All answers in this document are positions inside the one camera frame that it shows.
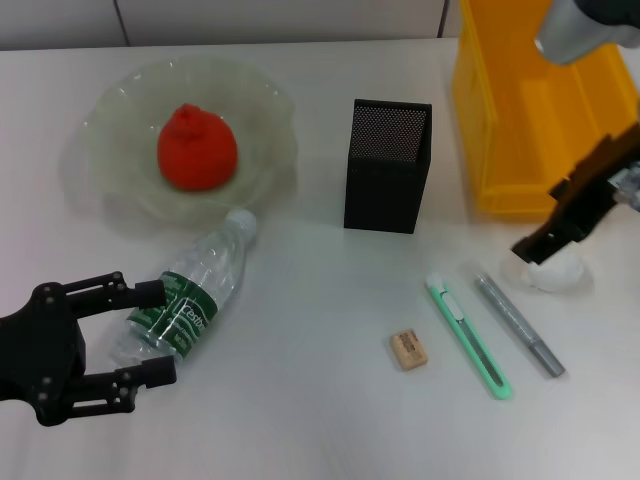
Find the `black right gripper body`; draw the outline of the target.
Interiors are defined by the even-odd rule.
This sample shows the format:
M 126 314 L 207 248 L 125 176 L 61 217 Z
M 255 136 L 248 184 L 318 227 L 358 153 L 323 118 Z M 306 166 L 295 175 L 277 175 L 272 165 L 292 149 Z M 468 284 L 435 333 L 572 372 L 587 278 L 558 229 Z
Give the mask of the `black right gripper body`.
M 548 239 L 554 244 L 584 240 L 615 204 L 610 178 L 638 159 L 638 122 L 618 136 L 605 136 L 549 191 L 556 206 Z

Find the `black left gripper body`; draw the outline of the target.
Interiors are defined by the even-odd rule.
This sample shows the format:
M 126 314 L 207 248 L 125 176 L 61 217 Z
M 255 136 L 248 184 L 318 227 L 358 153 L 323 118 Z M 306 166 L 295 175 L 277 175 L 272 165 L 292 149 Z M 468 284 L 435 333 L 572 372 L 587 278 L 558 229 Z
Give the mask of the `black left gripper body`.
M 85 372 L 85 341 L 71 296 L 89 282 L 37 286 L 27 303 L 1 319 L 1 399 L 32 407 L 43 426 L 91 415 L 73 397 Z

